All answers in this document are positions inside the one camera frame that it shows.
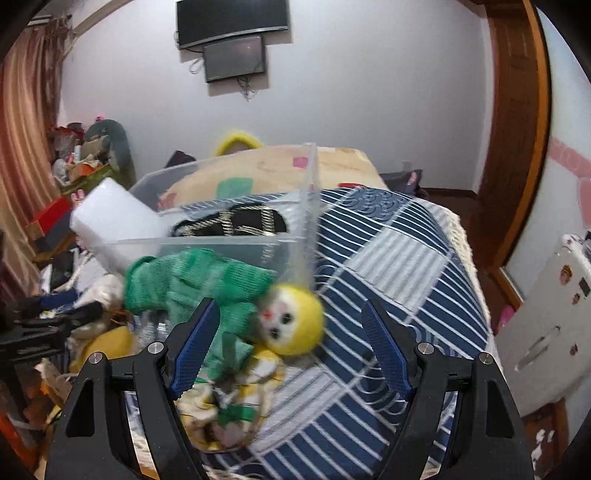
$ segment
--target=blue and white blanket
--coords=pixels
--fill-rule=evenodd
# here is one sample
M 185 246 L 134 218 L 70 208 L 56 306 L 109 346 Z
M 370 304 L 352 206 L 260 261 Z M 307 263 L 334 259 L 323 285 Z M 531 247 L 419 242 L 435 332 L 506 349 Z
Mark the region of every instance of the blue and white blanket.
M 473 358 L 491 338 L 440 207 L 360 187 L 323 190 L 321 197 L 327 209 L 320 217 L 315 280 L 324 340 L 287 367 L 275 406 L 249 448 L 202 454 L 215 469 L 254 478 L 372 476 L 406 403 L 386 385 L 363 332 L 360 314 L 368 297 L 379 297 L 417 341 L 446 355 Z M 443 459 L 455 399 L 446 397 L 431 466 Z

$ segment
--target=pink curtain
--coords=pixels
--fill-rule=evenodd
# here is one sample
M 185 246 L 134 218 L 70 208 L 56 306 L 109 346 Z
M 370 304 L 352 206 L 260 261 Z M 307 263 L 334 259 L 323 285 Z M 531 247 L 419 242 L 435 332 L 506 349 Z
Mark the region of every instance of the pink curtain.
M 38 280 L 24 227 L 60 191 L 51 174 L 47 138 L 59 104 L 62 20 L 27 28 L 0 67 L 0 228 L 5 231 L 5 276 L 29 294 Z

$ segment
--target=white foam block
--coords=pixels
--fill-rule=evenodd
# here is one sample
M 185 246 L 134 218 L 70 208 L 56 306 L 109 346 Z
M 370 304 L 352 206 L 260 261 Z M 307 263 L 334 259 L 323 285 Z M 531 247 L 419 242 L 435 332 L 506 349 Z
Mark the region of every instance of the white foam block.
M 163 238 L 169 228 L 159 215 L 112 179 L 104 179 L 72 213 L 70 228 L 109 271 L 124 271 L 139 257 L 156 255 L 157 247 L 115 248 L 133 239 Z

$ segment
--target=white appliance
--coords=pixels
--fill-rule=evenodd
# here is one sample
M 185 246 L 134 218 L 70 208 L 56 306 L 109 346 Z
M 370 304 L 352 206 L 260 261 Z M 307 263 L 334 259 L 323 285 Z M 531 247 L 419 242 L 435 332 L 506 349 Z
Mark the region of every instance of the white appliance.
M 591 371 L 591 248 L 563 235 L 525 303 L 495 338 L 524 416 Z

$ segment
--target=monitor screen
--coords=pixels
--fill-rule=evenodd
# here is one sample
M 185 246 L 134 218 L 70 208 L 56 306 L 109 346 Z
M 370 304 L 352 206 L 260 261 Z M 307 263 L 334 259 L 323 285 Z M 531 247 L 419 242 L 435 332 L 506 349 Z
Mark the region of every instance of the monitor screen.
M 261 35 L 228 38 L 203 46 L 205 79 L 222 80 L 265 71 Z
M 287 30 L 287 0 L 181 0 L 177 28 L 180 48 L 245 33 Z

